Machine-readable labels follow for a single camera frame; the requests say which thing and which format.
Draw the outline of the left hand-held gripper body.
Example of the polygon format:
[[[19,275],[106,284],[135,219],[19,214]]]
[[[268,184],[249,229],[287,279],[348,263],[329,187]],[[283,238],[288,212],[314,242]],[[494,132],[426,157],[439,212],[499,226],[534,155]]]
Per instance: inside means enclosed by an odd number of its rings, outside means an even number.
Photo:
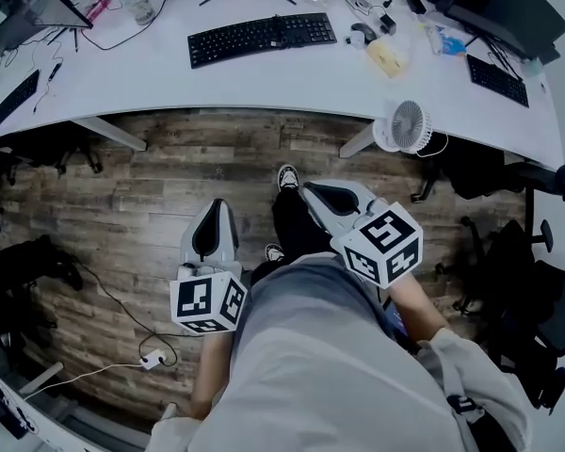
[[[169,283],[172,322],[195,335],[235,331],[249,294],[242,271],[236,261],[182,264]]]

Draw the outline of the dark open laptop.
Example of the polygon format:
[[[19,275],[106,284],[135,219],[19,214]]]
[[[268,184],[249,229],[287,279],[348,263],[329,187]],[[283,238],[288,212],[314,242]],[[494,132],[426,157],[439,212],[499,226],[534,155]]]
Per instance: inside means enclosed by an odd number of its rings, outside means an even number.
[[[70,0],[0,0],[0,57],[50,27],[91,29]]]

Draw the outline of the pink plastic packet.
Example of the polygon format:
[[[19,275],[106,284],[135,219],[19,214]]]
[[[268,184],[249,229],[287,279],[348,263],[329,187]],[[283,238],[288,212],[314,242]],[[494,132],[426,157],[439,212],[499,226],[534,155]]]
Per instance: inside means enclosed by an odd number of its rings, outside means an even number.
[[[84,16],[85,18],[93,23],[98,16],[105,10],[107,9],[108,5],[110,3],[110,0],[96,0],[95,2],[89,4],[85,9],[84,9]]]

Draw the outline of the white power strip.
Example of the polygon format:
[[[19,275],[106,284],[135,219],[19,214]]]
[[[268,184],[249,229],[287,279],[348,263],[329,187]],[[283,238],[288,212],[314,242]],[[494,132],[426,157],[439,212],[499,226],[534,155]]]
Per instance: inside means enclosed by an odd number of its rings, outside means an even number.
[[[140,357],[139,364],[145,370],[151,370],[157,367],[158,365],[165,364],[166,359],[167,359],[166,353],[162,349],[156,348],[151,352],[149,352],[148,354],[142,355]]]

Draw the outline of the person's black trousers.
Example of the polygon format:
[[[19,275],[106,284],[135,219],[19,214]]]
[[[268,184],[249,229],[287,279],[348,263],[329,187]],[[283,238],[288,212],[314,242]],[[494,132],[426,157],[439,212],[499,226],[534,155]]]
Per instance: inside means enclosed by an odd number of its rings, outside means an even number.
[[[255,268],[250,278],[251,285],[304,255],[333,252],[331,237],[315,223],[297,187],[280,190],[272,205],[272,215],[283,258],[264,262]]]

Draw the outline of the blue printed packet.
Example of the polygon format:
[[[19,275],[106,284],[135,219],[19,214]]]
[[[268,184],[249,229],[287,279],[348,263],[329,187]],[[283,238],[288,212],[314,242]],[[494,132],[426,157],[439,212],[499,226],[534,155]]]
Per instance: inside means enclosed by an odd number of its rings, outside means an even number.
[[[445,28],[442,26],[435,26],[438,35],[441,39],[442,54],[452,57],[463,56],[466,54],[466,47],[464,42],[445,33]]]

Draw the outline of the person's right forearm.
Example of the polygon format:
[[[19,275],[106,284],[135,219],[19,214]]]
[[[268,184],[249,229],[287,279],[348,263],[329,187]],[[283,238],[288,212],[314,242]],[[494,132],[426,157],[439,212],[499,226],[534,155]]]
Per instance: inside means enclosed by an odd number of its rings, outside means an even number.
[[[449,323],[412,274],[407,273],[394,282],[389,288],[389,297],[414,343],[430,341],[439,330],[450,329]]]

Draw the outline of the black smartphone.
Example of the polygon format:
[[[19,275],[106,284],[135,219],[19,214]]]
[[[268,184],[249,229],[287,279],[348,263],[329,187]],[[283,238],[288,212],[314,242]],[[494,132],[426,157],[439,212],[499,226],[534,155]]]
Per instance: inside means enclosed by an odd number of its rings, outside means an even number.
[[[408,338],[408,334],[406,332],[404,322],[396,308],[396,305],[392,301],[390,301],[388,304],[386,314],[394,329],[395,337],[399,341],[406,340]]]

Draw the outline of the black full-size keyboard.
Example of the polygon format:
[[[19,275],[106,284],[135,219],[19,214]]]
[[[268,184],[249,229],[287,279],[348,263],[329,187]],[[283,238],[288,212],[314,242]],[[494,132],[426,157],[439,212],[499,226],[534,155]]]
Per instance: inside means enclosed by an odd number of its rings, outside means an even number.
[[[187,37],[192,69],[264,52],[336,42],[331,22],[324,12],[275,15]]]

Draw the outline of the black compact keyboard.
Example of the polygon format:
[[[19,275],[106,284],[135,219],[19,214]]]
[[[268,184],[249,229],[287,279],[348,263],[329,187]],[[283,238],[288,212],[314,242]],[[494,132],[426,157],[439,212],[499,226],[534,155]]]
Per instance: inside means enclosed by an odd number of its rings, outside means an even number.
[[[0,103],[0,125],[37,91],[40,70],[35,70]]]
[[[475,56],[467,55],[466,62],[473,84],[529,107],[525,84],[518,78]]]

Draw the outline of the black flat monitor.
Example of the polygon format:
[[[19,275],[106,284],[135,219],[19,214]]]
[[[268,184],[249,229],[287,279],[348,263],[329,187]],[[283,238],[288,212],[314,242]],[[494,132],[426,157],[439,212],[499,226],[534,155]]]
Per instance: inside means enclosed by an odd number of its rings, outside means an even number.
[[[545,66],[560,58],[565,19],[547,0],[428,0],[447,18]]]

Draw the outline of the black computer mouse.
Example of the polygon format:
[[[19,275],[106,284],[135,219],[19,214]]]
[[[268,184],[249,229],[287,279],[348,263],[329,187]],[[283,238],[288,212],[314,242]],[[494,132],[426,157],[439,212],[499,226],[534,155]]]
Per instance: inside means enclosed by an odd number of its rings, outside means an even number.
[[[361,32],[363,35],[362,40],[365,45],[368,45],[370,42],[378,38],[376,32],[368,24],[355,23],[351,26],[351,31]]]

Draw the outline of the white desk leg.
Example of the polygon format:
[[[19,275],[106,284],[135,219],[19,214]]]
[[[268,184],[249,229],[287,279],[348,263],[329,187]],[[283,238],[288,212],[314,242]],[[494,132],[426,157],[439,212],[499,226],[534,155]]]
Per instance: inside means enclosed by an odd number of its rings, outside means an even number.
[[[134,151],[145,152],[147,150],[147,143],[145,140],[132,136],[119,127],[99,117],[87,117],[83,119],[73,120],[73,123],[84,127],[95,134],[113,140]]]
[[[63,362],[56,362],[40,373],[33,380],[29,381],[24,387],[22,387],[18,394],[22,397],[32,396],[37,393],[41,386],[47,383],[50,379],[53,379],[60,371],[64,368]]]
[[[339,157],[348,159],[363,149],[372,145],[376,140],[373,132],[374,123],[370,123],[352,139],[345,143],[339,150]]]

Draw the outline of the person's left forearm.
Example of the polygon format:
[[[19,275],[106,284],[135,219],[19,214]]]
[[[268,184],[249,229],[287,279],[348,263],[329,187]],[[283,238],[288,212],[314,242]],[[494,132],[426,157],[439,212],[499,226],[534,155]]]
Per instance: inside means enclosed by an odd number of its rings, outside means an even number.
[[[203,420],[211,411],[213,400],[226,386],[234,343],[232,332],[206,334],[190,398],[190,416]]]

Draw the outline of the white desk fan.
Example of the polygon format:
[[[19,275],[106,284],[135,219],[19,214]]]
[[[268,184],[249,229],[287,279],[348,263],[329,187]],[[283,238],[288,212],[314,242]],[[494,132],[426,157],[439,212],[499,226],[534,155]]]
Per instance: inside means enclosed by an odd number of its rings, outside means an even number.
[[[431,140],[432,120],[422,106],[408,100],[398,104],[388,117],[374,121],[373,133],[384,151],[416,154]]]

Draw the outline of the black office chair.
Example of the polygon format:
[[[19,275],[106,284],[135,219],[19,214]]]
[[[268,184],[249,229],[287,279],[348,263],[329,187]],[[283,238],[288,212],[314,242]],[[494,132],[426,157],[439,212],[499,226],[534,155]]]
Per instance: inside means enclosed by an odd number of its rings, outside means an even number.
[[[533,236],[515,220],[492,237],[485,249],[476,224],[468,217],[476,254],[468,265],[435,269],[463,280],[463,298],[455,303],[462,315],[480,319],[476,342],[487,349],[498,368],[517,377],[536,409],[552,411],[565,391],[565,270],[534,257],[532,247],[554,245],[547,222]]]
[[[565,201],[565,164],[550,170],[528,161],[506,163],[503,151],[458,137],[448,137],[437,153],[424,158],[431,166],[421,192],[411,195],[413,202],[426,200],[442,175],[465,200],[533,189]]]
[[[63,175],[67,172],[69,159],[75,153],[86,157],[94,173],[103,171],[100,158],[92,152],[88,134],[84,130],[25,131],[0,137],[1,173],[6,175],[11,186],[16,183],[19,165],[53,167],[58,175]]]
[[[34,308],[30,289],[42,277],[58,279],[73,290],[83,280],[67,252],[58,249],[47,235],[0,250],[0,335],[9,333],[18,347],[26,336],[42,348],[50,341],[40,332],[56,324]]]

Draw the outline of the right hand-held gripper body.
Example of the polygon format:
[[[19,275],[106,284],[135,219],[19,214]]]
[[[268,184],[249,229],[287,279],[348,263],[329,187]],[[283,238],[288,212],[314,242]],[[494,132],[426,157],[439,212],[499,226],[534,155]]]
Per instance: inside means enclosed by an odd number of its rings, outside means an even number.
[[[423,230],[399,203],[376,199],[331,246],[349,271],[387,289],[422,263]]]

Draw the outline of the beige plastic bag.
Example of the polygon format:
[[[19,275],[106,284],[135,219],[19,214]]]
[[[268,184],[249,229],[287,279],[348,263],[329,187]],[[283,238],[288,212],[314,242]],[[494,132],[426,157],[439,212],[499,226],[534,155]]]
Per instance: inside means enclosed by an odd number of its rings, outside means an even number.
[[[401,75],[408,66],[409,53],[407,49],[387,36],[372,40],[366,45],[365,50],[369,57],[390,78]]]

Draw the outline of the clear plastic bottle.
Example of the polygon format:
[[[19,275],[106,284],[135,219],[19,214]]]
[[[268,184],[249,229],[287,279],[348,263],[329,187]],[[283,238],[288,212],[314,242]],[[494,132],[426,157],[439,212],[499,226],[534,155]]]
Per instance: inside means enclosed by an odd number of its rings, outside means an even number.
[[[122,2],[138,25],[146,25],[153,20],[155,11],[149,0],[122,0]]]

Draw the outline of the person's white shirt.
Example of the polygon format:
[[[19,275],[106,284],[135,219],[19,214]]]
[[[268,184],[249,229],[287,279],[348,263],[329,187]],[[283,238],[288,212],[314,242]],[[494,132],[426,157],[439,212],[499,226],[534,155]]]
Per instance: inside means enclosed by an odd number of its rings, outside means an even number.
[[[524,403],[477,344],[409,340],[338,259],[301,257],[252,287],[209,414],[158,421],[146,452],[530,452]]]

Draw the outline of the person's right shoe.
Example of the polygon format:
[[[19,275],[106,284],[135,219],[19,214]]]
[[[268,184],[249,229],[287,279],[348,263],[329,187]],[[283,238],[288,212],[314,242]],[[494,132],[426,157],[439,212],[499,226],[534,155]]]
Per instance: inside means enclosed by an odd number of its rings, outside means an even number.
[[[280,192],[284,190],[299,190],[299,175],[296,168],[290,164],[283,164],[278,171],[278,189]]]

